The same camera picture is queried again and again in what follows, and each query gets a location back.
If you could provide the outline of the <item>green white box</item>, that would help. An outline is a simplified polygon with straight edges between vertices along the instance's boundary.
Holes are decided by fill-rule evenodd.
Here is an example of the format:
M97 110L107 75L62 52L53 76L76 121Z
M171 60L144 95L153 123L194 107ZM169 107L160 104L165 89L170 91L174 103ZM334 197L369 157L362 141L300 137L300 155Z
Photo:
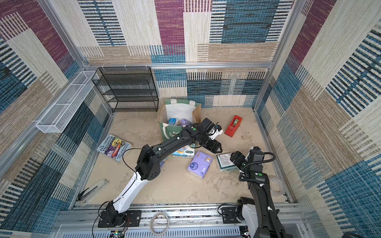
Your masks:
M230 161L232 153L220 154L216 156L216 162L221 172L237 170L237 166Z

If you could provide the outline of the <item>purple tissue pack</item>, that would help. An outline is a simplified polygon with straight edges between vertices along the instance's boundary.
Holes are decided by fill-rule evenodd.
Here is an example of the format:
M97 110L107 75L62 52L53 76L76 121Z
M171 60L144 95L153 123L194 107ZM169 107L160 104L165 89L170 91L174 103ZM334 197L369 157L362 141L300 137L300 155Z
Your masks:
M198 151L188 166L188 173L199 179L204 179L212 160L211 156Z
M192 124L192 122L189 121L189 120L187 120L187 119L181 119L181 120L180 120L180 124L181 124L181 126L185 127L185 126L187 126L187 125Z

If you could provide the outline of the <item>blue striped tissue pack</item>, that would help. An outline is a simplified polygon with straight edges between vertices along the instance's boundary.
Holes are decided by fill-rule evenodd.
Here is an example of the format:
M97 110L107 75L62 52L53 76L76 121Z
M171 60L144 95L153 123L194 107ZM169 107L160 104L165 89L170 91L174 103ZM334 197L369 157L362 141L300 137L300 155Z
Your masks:
M178 126L180 123L180 119L179 118L170 118L168 120L168 125L170 126Z

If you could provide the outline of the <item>green canvas Christmas bag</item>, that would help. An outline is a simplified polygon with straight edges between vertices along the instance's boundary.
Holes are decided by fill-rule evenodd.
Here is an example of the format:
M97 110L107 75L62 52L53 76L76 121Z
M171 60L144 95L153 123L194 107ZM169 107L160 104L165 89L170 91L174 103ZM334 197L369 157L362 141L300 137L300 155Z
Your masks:
M184 99L163 101L159 108L157 122L164 141L183 129L181 121L188 124L201 122L201 104Z

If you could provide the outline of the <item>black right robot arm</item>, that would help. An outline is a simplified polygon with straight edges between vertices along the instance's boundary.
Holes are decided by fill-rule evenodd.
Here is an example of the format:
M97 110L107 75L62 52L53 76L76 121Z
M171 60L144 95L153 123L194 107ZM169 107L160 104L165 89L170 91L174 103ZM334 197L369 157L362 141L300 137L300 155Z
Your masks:
M268 175L263 172L263 164L273 162L275 154L263 152L259 147L249 150L248 156L240 151L232 153L230 161L240 170L238 180L246 182L253 197L256 215L243 215L252 238L291 238L281 224L270 192Z

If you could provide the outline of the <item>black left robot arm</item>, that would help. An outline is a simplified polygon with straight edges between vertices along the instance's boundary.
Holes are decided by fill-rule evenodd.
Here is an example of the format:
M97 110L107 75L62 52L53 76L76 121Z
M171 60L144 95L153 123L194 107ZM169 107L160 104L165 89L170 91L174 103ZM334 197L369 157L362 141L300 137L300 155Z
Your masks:
M214 124L208 118L201 123L186 125L174 137L155 146L145 145L140 149L140 155L134 173L120 195L108 202L105 209L98 215L98 228L114 228L127 224L127 211L133 200L151 180L161 172L160 164L164 159L178 149L198 143L213 154L222 152L222 145L216 140L223 133L222 127Z

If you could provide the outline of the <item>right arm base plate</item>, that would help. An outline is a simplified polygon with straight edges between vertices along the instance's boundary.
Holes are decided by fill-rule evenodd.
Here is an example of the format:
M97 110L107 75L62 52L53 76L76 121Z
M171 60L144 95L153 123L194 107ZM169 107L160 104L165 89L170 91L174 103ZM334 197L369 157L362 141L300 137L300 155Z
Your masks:
M233 206L223 206L219 209L222 214L223 224L238 224L241 221L238 219L236 207Z

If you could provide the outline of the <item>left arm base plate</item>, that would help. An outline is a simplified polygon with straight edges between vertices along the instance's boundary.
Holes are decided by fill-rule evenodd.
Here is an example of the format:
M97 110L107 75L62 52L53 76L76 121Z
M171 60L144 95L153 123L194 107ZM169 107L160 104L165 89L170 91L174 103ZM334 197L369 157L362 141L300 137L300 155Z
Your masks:
M103 211L100 214L98 228L126 228L140 225L141 210L128 210L123 213L117 211Z

